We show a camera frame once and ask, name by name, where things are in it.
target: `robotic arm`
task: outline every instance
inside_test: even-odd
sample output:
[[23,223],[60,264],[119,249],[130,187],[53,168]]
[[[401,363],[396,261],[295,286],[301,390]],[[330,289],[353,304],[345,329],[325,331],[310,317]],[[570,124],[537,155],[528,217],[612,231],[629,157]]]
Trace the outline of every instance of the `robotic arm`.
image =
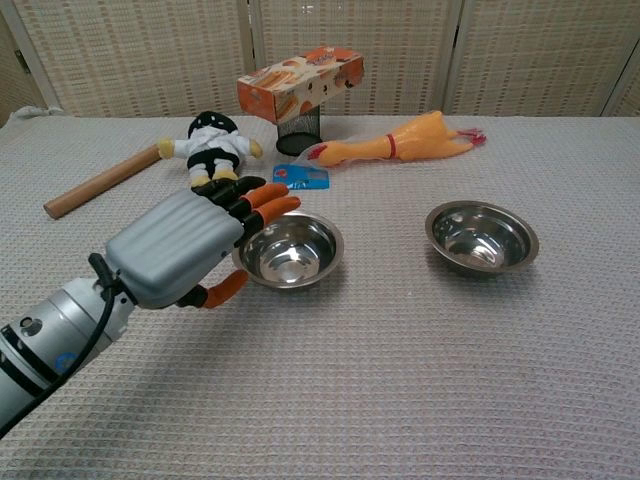
[[300,205],[281,184],[222,179],[179,191],[107,242],[77,278],[0,329],[0,438],[126,331],[135,306],[213,308],[245,272],[198,284],[234,248]]

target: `wooden dowel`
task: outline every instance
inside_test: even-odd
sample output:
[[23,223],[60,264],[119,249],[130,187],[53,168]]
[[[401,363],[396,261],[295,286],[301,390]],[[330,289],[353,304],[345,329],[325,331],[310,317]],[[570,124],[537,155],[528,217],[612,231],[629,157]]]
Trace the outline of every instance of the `wooden dowel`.
[[90,178],[86,182],[78,185],[72,190],[63,193],[57,198],[44,204],[45,211],[51,218],[58,219],[80,205],[106,192],[114,185],[117,185],[141,170],[160,160],[158,147],[152,145],[124,162],[114,165],[109,170]]

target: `bowl rim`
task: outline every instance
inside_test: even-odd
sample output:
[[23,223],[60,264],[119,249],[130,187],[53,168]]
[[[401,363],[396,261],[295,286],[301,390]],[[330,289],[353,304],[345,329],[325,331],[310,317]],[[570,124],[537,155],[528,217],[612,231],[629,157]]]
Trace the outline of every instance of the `bowl rim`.
[[[275,288],[278,290],[294,290],[297,288],[308,287],[309,285],[313,285],[314,283],[322,280],[324,277],[329,275],[333,270],[335,270],[335,268],[338,266],[338,264],[340,263],[344,255],[344,239],[342,238],[342,233],[340,232],[338,227],[333,222],[326,219],[325,217],[315,213],[311,213],[306,210],[302,210],[302,209],[292,210],[290,212],[285,213],[282,216],[283,217],[308,217],[319,223],[322,223],[331,231],[331,233],[333,234],[333,238],[335,239],[335,242],[336,242],[336,251],[329,265],[327,265],[324,270],[322,270],[320,273],[317,273],[313,277],[306,278],[305,280],[299,283],[291,283],[291,284],[282,284],[282,283],[273,282],[270,280],[265,280],[261,277],[256,276],[253,272],[250,272],[249,270],[247,270],[244,264],[242,263],[242,260],[240,259],[240,247],[233,249],[232,259],[233,259],[234,265],[237,268],[240,268],[245,272],[247,272],[247,274],[249,275],[249,278],[254,282],[260,285],[264,285],[265,287]],[[249,238],[247,240],[247,243],[250,242],[255,236],[260,235],[261,233],[262,233],[262,230],[257,232],[251,238]]]
[[[531,243],[531,246],[529,248],[529,253],[527,253],[527,256],[524,257],[524,259],[522,259],[520,262],[514,265],[509,265],[506,267],[491,268],[491,267],[469,265],[468,263],[462,262],[457,257],[451,255],[451,253],[447,249],[442,247],[442,245],[440,245],[440,243],[438,243],[438,241],[436,240],[436,237],[433,233],[433,224],[436,218],[438,218],[445,210],[449,210],[451,208],[461,207],[461,206],[488,208],[489,210],[493,210],[498,213],[501,213],[502,215],[506,215],[513,222],[519,224],[520,227],[522,227],[526,232],[526,234],[529,236],[529,242]],[[427,238],[431,242],[431,245],[433,245],[433,247],[436,249],[436,251],[440,255],[442,255],[448,261],[455,263],[456,265],[462,268],[466,268],[468,270],[473,270],[476,272],[497,274],[497,273],[514,272],[514,271],[522,270],[523,268],[530,265],[535,260],[535,258],[538,256],[538,252],[540,251],[540,241],[538,240],[538,236],[534,232],[533,228],[531,228],[531,226],[527,222],[525,222],[521,217],[507,210],[506,208],[499,207],[498,205],[494,205],[492,203],[482,202],[479,200],[456,200],[453,202],[446,202],[441,205],[438,205],[436,208],[431,210],[429,215],[427,215],[427,219],[425,220],[425,230],[427,233]]]

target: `metal bowl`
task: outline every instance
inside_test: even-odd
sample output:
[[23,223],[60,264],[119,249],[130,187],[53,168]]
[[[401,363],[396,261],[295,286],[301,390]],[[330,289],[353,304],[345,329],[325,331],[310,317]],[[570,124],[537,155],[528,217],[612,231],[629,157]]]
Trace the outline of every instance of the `metal bowl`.
[[489,203],[445,203],[429,214],[425,228],[438,253],[462,273],[520,270],[533,262],[540,248],[524,220]]
[[233,262],[261,285],[291,290],[329,275],[343,253],[342,235],[333,223],[295,210],[236,248]]

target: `black hat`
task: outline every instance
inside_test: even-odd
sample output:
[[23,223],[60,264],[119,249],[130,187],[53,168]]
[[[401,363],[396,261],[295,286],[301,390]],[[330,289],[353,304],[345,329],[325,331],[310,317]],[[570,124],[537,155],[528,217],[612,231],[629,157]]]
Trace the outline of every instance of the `black hat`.
[[225,130],[227,133],[235,132],[238,126],[226,115],[218,112],[202,112],[198,115],[191,125],[189,125],[189,138],[194,130],[202,127],[213,127]]

